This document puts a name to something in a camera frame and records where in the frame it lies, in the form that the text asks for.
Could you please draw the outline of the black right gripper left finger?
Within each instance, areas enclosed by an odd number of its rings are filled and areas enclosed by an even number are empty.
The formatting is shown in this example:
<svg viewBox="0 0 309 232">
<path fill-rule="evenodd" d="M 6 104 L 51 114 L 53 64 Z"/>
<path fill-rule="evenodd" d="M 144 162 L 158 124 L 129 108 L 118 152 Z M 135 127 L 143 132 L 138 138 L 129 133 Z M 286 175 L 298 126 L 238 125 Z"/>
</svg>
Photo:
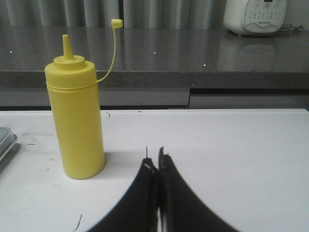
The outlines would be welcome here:
<svg viewBox="0 0 309 232">
<path fill-rule="evenodd" d="M 151 158 L 140 169 L 121 200 L 91 232 L 156 232 L 159 172 Z"/>
</svg>

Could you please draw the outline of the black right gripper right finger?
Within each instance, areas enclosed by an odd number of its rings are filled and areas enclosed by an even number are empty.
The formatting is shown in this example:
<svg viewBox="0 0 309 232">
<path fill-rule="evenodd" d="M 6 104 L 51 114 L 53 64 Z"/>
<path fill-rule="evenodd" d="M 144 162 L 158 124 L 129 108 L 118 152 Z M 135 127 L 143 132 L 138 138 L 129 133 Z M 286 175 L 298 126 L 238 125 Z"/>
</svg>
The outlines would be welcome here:
<svg viewBox="0 0 309 232">
<path fill-rule="evenodd" d="M 236 232 L 210 210 L 178 172 L 170 155 L 159 149 L 159 209 L 163 232 Z"/>
</svg>

